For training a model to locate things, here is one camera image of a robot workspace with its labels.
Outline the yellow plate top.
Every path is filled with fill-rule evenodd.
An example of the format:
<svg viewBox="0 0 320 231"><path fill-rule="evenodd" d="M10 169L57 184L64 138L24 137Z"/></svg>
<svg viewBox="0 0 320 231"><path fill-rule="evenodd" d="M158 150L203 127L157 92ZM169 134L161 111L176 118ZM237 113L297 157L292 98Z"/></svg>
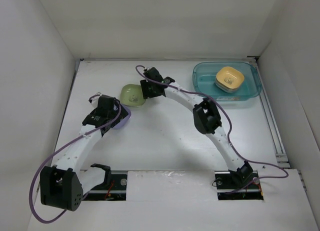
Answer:
<svg viewBox="0 0 320 231"><path fill-rule="evenodd" d="M231 89L240 87L245 81L245 76L231 66L223 67L215 76L215 83Z"/></svg>

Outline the teal plastic bin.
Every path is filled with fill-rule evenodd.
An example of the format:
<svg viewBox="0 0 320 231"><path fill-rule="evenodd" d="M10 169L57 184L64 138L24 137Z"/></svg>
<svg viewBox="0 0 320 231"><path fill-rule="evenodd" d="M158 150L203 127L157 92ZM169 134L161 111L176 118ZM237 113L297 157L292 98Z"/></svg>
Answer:
<svg viewBox="0 0 320 231"><path fill-rule="evenodd" d="M216 85L216 75L224 67L232 67L244 75L238 90L226 92ZM199 63L193 69L192 82L196 92L207 94L217 101L246 101L259 96L262 91L257 69L242 61Z"/></svg>

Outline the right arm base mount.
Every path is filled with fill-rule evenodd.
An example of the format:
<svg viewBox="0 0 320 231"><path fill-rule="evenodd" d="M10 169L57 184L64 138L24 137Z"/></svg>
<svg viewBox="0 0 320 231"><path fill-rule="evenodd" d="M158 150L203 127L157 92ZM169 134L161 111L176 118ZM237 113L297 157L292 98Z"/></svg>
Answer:
<svg viewBox="0 0 320 231"><path fill-rule="evenodd" d="M244 184L236 184L228 171L215 171L211 185L216 189L219 201L264 200L261 185L249 182L258 178L258 172L254 171L249 181Z"/></svg>

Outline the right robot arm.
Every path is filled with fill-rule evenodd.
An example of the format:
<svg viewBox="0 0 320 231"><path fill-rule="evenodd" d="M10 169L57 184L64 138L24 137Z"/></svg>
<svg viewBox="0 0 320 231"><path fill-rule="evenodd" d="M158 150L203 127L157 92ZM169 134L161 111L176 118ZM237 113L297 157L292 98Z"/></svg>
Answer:
<svg viewBox="0 0 320 231"><path fill-rule="evenodd" d="M135 67L143 77L140 81L144 99L159 96L174 100L192 112L196 130L211 140L222 155L235 189L243 189L253 179L253 169L239 157L222 126L217 104L210 97L185 90L171 77L162 77L155 67Z"/></svg>

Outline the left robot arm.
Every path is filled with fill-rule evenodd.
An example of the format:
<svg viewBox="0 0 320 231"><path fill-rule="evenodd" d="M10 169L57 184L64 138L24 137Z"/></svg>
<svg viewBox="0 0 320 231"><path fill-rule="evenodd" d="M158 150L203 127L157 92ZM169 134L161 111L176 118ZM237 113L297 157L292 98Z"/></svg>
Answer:
<svg viewBox="0 0 320 231"><path fill-rule="evenodd" d="M85 172L81 168L95 144L128 115L115 97L100 95L91 98L94 109L82 121L78 140L66 147L66 152L51 167L40 172L40 200L43 205L75 211L83 196L95 186L107 189L111 185L111 168L94 163Z"/></svg>

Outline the brown plate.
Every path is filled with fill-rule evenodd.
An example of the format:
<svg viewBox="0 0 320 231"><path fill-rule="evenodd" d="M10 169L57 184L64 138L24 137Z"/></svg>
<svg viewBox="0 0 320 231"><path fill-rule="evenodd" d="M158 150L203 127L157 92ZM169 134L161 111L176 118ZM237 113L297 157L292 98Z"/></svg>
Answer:
<svg viewBox="0 0 320 231"><path fill-rule="evenodd" d="M222 91L224 91L224 92L226 92L226 93L228 93L228 94L233 94L233 93L237 92L237 91L239 90L239 88L240 88L240 86L238 86L238 87L236 87L236 88L229 88L229 87L220 86L220 85L217 85L217 84L216 84L216 86L217 86L220 90L222 90Z"/></svg>

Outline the green plate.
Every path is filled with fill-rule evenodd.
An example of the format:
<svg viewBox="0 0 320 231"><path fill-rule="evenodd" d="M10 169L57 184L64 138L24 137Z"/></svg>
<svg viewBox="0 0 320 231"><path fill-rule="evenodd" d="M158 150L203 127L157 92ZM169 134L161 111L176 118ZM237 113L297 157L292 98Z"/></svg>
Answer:
<svg viewBox="0 0 320 231"><path fill-rule="evenodd" d="M129 107L140 107L145 104L142 88L138 84L126 84L120 92L120 102Z"/></svg>

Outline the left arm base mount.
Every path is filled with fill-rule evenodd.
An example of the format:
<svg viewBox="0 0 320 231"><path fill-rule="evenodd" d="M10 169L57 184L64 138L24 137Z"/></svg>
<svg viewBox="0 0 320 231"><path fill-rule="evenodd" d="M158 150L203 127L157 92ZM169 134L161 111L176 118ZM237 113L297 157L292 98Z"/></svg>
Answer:
<svg viewBox="0 0 320 231"><path fill-rule="evenodd" d="M128 173L115 171L109 184L95 186L85 196L84 201L126 201Z"/></svg>

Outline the purple plate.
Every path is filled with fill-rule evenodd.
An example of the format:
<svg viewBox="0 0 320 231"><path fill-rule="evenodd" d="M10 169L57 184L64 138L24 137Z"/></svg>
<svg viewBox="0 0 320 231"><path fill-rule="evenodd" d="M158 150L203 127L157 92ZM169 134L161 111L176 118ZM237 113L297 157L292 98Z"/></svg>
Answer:
<svg viewBox="0 0 320 231"><path fill-rule="evenodd" d="M130 109L127 106L122 105L120 115L118 119L112 123L111 128L114 130L121 129L127 123L127 121L131 118L131 115L132 113Z"/></svg>

